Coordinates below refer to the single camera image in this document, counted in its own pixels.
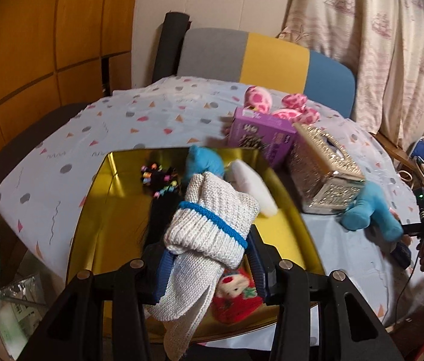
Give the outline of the gold tray box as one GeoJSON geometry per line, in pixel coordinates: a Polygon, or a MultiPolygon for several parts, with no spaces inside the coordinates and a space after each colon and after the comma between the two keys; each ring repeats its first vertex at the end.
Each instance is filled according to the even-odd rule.
{"type": "MultiPolygon", "coordinates": [[[[275,246],[282,258],[323,274],[319,254],[290,195],[293,184],[288,172],[273,170],[257,150],[219,148],[217,153],[225,164],[236,159],[247,163],[272,194],[278,214],[271,218],[260,215],[255,222],[263,242],[275,246]]],[[[140,169],[156,162],[183,173],[187,155],[187,148],[173,147],[116,151],[105,157],[81,211],[69,256],[68,279],[81,269],[96,275],[115,271],[141,257],[151,195],[140,181],[140,169]]]]}

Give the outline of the white plush piece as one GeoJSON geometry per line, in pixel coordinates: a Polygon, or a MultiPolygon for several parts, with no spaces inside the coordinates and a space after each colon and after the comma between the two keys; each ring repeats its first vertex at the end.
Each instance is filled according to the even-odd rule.
{"type": "Polygon", "coordinates": [[[253,197],[259,204],[260,213],[273,217],[278,213],[278,207],[272,194],[261,176],[244,161],[232,161],[227,168],[225,178],[238,192],[244,192],[253,197]]]}

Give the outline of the purple cardboard box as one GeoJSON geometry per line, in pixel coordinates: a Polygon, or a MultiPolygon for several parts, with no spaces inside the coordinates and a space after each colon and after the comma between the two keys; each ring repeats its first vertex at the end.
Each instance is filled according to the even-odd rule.
{"type": "Polygon", "coordinates": [[[259,150],[273,168],[289,154],[297,133],[289,121],[246,108],[236,108],[228,134],[229,147],[259,150]]]}

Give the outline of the beige patterned curtain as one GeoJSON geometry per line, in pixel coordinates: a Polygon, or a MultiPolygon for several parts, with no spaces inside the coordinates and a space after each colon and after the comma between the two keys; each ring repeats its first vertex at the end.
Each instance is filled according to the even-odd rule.
{"type": "Polygon", "coordinates": [[[291,0],[279,36],[353,72],[365,131],[404,149],[424,135],[424,0],[291,0]]]}

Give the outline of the blue folding chair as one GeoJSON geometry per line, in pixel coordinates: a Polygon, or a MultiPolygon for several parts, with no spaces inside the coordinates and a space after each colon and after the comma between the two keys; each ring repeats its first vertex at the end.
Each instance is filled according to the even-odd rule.
{"type": "Polygon", "coordinates": [[[419,176],[424,180],[424,136],[414,143],[408,157],[416,167],[419,176]]]}

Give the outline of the white knitted sock blue band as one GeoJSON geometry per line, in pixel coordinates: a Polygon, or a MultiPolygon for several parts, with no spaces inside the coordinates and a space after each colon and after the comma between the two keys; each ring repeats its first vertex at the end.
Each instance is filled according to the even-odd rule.
{"type": "Polygon", "coordinates": [[[170,360],[186,353],[224,270],[239,267],[259,211],[256,199],[219,176],[204,172],[191,177],[164,235],[165,247],[175,256],[168,284],[158,303],[148,308],[165,326],[170,360]]]}

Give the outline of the blue plush toy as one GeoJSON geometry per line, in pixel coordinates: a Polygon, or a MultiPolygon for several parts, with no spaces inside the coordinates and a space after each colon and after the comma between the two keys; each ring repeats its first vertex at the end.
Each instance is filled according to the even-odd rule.
{"type": "Polygon", "coordinates": [[[375,223],[384,240],[394,242],[403,236],[399,220],[390,212],[389,205],[381,187],[366,182],[355,202],[342,214],[340,224],[349,231],[365,229],[375,223]]]}

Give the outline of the gold ornate tissue box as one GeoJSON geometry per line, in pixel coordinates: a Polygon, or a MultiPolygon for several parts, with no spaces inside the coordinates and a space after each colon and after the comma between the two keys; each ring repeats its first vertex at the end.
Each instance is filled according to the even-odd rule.
{"type": "Polygon", "coordinates": [[[338,214],[365,184],[358,164],[327,131],[295,123],[288,169],[307,214],[338,214]]]}

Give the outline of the grey yellow blue chair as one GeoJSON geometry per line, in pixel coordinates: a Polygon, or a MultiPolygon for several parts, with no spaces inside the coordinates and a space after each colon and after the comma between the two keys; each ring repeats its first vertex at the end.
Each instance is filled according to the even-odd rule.
{"type": "Polygon", "coordinates": [[[262,86],[349,117],[355,76],[343,64],[298,44],[236,29],[193,28],[184,12],[165,14],[151,80],[193,76],[262,86]]]}

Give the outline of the patterned grey tablecloth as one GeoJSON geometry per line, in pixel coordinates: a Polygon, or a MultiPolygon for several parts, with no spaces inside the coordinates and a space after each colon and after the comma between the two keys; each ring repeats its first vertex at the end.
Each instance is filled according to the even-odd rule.
{"type": "MultiPolygon", "coordinates": [[[[134,149],[222,146],[246,89],[167,77],[92,103],[34,140],[0,184],[1,216],[46,267],[65,278],[81,211],[105,157],[134,149]]],[[[424,306],[417,263],[402,269],[376,236],[347,231],[333,215],[300,213],[324,270],[344,270],[383,324],[408,319],[424,306]]]]}

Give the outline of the red santa plush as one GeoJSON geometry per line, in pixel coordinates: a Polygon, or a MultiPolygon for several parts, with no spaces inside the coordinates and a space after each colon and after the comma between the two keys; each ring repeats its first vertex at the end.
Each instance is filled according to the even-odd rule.
{"type": "Polygon", "coordinates": [[[246,319],[262,305],[252,277],[242,267],[225,270],[217,284],[213,317],[219,323],[234,324],[246,319]]]}

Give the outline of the wooden wardrobe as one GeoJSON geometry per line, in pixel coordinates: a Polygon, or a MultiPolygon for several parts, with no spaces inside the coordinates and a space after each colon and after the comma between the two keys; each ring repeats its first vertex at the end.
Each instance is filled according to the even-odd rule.
{"type": "Polygon", "coordinates": [[[135,0],[0,0],[0,139],[131,85],[135,0]]]}

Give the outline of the wooden side table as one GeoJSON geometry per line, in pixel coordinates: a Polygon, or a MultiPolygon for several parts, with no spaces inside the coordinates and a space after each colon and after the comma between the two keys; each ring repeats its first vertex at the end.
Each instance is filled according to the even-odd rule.
{"type": "Polygon", "coordinates": [[[407,155],[401,148],[389,141],[386,136],[381,133],[372,134],[372,137],[378,141],[381,147],[384,148],[388,156],[391,158],[396,170],[405,170],[412,175],[417,174],[416,163],[407,155]]]}

